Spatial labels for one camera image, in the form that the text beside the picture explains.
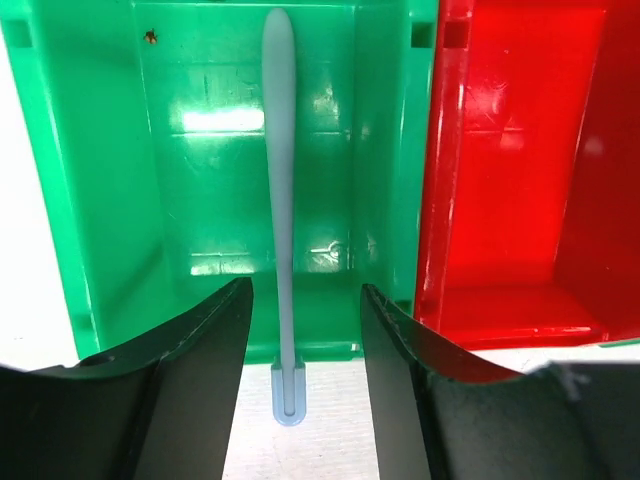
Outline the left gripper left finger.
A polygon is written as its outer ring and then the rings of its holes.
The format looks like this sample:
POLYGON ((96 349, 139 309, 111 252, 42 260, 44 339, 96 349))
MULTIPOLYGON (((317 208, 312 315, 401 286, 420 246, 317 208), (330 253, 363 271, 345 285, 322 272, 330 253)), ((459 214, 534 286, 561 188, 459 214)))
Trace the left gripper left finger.
POLYGON ((253 307, 231 281, 72 367, 1 370, 5 479, 219 479, 253 307))

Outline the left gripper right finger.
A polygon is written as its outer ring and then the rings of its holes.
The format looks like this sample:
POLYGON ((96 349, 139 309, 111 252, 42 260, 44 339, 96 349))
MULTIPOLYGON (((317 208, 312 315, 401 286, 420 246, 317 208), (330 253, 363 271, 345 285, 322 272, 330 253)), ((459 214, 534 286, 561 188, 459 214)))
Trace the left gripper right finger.
POLYGON ((638 477, 637 364, 513 371, 420 324, 371 284, 360 319, 382 478, 638 477))

